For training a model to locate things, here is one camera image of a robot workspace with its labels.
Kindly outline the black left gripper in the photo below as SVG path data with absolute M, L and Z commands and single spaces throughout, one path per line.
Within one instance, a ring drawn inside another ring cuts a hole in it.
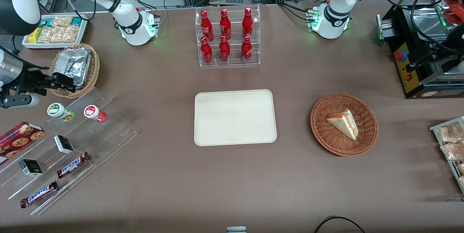
M 430 43 L 422 43 L 409 52 L 409 65 L 412 68 L 425 66 L 428 63 L 435 63 L 442 60 L 455 60 L 458 55 L 446 49 L 436 48 Z

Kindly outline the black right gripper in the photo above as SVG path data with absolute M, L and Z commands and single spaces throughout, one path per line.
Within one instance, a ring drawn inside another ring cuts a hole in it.
M 53 73 L 51 76 L 42 73 L 42 70 L 49 69 L 46 66 L 24 65 L 20 75 L 16 78 L 16 93 L 37 93 L 39 91 L 39 94 L 46 94 L 41 91 L 42 89 L 76 92 L 73 78 L 61 73 Z

